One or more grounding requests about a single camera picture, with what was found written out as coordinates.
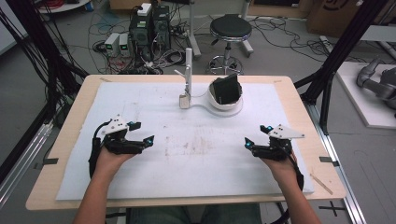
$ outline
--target pants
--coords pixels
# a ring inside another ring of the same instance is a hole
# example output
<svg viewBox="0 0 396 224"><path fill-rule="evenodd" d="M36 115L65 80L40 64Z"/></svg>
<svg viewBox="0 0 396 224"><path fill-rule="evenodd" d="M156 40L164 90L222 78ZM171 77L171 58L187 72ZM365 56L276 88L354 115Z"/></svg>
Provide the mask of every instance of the pants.
<svg viewBox="0 0 396 224"><path fill-rule="evenodd" d="M257 203L207 205L201 224L262 224ZM133 208L128 224L191 224L186 207Z"/></svg>

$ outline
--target forearm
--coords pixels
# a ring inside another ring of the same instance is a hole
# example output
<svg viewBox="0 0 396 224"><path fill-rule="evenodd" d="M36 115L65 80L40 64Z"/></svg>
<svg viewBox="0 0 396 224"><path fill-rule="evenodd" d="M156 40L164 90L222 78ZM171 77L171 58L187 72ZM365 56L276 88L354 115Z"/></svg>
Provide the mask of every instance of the forearm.
<svg viewBox="0 0 396 224"><path fill-rule="evenodd" d="M93 176L87 187L73 223L98 223L106 221L106 200L111 180Z"/></svg>
<svg viewBox="0 0 396 224"><path fill-rule="evenodd" d="M317 214L305 198L297 182L279 184L288 204L291 223L320 223Z"/></svg>

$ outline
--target black stool seat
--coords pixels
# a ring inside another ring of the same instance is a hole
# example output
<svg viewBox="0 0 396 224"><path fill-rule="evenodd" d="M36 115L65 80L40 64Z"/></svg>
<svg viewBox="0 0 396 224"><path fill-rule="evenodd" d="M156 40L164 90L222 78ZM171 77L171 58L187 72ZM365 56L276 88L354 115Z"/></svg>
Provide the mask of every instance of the black stool seat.
<svg viewBox="0 0 396 224"><path fill-rule="evenodd" d="M251 25L237 16L226 15L210 23L210 33L217 39L240 42L250 37Z"/></svg>

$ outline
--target round stool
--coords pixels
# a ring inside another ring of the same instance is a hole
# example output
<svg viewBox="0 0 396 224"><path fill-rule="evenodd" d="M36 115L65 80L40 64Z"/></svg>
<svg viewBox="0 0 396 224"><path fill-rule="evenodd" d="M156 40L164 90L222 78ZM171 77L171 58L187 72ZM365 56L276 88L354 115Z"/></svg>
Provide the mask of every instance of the round stool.
<svg viewBox="0 0 396 224"><path fill-rule="evenodd" d="M230 56L231 43L242 42L247 40L251 35L251 25L235 15L225 15L217 18L210 23L210 33L217 39L212 45L219 40L227 42L224 55L214 57L208 64L207 70L212 74L243 75L243 66L239 60Z"/></svg>

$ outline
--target person's left hand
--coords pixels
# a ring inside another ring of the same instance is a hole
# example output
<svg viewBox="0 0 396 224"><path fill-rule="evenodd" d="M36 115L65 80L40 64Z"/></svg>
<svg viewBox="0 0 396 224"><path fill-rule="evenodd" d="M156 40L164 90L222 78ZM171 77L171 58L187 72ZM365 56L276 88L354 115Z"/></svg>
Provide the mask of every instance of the person's left hand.
<svg viewBox="0 0 396 224"><path fill-rule="evenodd" d="M116 155L109 152L106 147L102 147L93 175L101 176L111 181L125 161L128 161L134 154Z"/></svg>

